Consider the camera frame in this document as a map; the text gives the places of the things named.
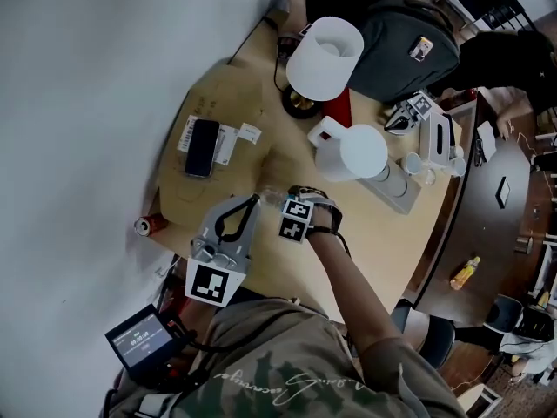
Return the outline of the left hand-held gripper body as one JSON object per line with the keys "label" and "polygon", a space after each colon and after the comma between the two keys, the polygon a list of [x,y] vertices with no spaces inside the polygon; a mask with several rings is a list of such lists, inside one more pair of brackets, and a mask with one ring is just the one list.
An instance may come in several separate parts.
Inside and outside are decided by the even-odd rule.
{"label": "left hand-held gripper body", "polygon": [[226,307],[251,264],[247,239],[244,233],[239,239],[226,242],[216,235],[214,229],[203,227],[191,242],[185,295],[216,307]]}

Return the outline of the dark wooden table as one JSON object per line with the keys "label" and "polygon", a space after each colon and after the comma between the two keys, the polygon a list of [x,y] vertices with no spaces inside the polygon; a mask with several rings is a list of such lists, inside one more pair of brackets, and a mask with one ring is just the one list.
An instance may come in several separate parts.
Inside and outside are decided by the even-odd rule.
{"label": "dark wooden table", "polygon": [[[472,120],[471,139],[465,147],[466,174],[460,179],[454,208],[414,306],[424,314],[478,325],[487,317],[512,267],[530,164],[516,143],[497,139],[496,153],[487,163],[476,165],[477,128],[495,117],[483,96],[450,114],[453,119]],[[500,209],[495,194],[504,176],[511,192],[506,208]],[[480,256],[480,263],[474,275],[460,290],[453,290],[450,280],[475,256]]]}

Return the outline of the white rectangular box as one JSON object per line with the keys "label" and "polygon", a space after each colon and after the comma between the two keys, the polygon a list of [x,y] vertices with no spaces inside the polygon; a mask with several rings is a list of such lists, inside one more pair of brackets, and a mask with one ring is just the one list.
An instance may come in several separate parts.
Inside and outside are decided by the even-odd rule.
{"label": "white rectangular box", "polygon": [[455,147],[453,120],[445,113],[432,112],[421,123],[419,155],[434,169],[448,166],[451,148]]}

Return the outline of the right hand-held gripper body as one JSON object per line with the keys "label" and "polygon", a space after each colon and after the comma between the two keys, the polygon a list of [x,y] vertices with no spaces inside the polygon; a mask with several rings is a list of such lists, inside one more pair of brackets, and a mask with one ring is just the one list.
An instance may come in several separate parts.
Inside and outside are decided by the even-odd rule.
{"label": "right hand-held gripper body", "polygon": [[[312,213],[315,207],[327,210],[332,216],[332,225],[313,226]],[[315,232],[337,235],[342,213],[327,194],[310,186],[292,186],[281,209],[279,237],[301,244],[307,234]]]}

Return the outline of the white label sheet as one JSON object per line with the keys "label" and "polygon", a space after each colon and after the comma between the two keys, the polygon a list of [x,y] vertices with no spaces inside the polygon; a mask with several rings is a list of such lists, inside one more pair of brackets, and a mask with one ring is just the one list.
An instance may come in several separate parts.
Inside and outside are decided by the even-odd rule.
{"label": "white label sheet", "polygon": [[[185,127],[182,130],[181,137],[178,141],[177,150],[187,153],[189,150],[192,131],[195,122],[199,119],[197,116],[190,115],[187,118]],[[213,162],[220,165],[228,165],[230,163],[235,144],[238,139],[239,130],[228,125],[221,124],[219,127],[218,139],[215,146],[215,154]]]}

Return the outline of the black office chair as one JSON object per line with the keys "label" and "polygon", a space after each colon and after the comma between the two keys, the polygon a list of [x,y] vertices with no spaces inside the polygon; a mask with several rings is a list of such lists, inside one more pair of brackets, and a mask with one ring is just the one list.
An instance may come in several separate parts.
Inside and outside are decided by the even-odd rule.
{"label": "black office chair", "polygon": [[[400,299],[391,313],[394,324],[404,333],[410,313],[416,313],[413,304]],[[439,369],[448,358],[455,341],[455,328],[450,320],[428,315],[427,330],[422,343],[417,346],[418,353],[435,369]]]}
{"label": "black office chair", "polygon": [[484,322],[484,326],[499,334],[511,333],[519,323],[523,305],[516,299],[499,294]]}

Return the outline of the small clear plastic cup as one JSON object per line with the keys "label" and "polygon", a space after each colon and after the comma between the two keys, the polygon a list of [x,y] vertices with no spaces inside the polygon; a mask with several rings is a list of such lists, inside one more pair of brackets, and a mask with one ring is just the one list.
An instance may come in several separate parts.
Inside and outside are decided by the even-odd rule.
{"label": "small clear plastic cup", "polygon": [[267,185],[259,191],[259,196],[263,203],[281,212],[288,199],[288,191]]}

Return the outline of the white table lamp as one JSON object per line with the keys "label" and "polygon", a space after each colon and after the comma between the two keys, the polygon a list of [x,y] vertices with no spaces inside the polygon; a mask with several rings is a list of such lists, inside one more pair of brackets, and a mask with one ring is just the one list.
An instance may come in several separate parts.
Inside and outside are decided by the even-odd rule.
{"label": "white table lamp", "polygon": [[363,49],[361,33],[346,20],[317,19],[286,64],[285,111],[296,119],[314,117],[324,102],[345,90]]}

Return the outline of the white paper sheet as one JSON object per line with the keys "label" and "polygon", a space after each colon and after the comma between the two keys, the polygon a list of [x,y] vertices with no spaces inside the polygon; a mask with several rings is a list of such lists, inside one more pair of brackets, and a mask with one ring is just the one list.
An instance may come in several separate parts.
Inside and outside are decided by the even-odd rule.
{"label": "white paper sheet", "polygon": [[497,151],[492,125],[488,121],[483,122],[477,128],[477,135],[480,156],[487,163]]}

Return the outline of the black screen device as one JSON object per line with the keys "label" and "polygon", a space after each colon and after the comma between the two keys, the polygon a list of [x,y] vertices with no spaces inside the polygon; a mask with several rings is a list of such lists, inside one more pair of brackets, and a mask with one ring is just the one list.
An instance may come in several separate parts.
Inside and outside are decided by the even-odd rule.
{"label": "black screen device", "polygon": [[112,351],[137,383],[154,383],[179,351],[180,338],[152,305],[144,307],[105,334]]}

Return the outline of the spare hand-held gripper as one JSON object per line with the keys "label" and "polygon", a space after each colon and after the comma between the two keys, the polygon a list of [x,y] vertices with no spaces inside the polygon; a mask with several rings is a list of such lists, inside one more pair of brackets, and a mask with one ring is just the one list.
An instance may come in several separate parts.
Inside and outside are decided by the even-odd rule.
{"label": "spare hand-held gripper", "polygon": [[417,91],[409,99],[394,106],[384,131],[396,136],[405,136],[419,127],[432,113],[444,112],[425,92]]}

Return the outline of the small white tag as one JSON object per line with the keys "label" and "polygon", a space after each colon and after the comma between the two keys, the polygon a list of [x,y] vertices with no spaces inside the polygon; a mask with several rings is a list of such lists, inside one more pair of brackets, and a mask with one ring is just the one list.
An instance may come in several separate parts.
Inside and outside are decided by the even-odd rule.
{"label": "small white tag", "polygon": [[238,137],[253,145],[258,143],[261,134],[262,131],[258,127],[247,123],[243,123],[238,130]]}

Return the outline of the black smartphone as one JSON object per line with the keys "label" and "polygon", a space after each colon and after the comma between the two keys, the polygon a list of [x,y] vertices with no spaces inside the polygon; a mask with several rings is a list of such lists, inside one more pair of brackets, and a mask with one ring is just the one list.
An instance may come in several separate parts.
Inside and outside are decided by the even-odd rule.
{"label": "black smartphone", "polygon": [[217,121],[195,121],[185,161],[186,175],[195,178],[208,178],[211,175],[219,130],[220,123]]}

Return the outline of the red soda can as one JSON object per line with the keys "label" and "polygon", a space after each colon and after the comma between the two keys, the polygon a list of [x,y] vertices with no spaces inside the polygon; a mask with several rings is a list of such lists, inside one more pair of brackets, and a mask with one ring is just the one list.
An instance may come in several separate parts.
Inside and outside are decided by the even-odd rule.
{"label": "red soda can", "polygon": [[153,213],[148,216],[140,217],[134,222],[134,229],[137,235],[149,237],[165,229],[169,221],[161,213]]}

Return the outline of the red book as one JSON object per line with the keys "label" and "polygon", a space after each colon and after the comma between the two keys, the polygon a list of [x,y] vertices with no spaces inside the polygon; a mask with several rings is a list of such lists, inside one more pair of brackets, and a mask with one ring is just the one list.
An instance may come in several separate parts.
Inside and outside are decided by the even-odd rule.
{"label": "red book", "polygon": [[345,128],[352,126],[352,108],[350,92],[345,88],[335,99],[325,101],[322,105],[322,115],[328,116]]}

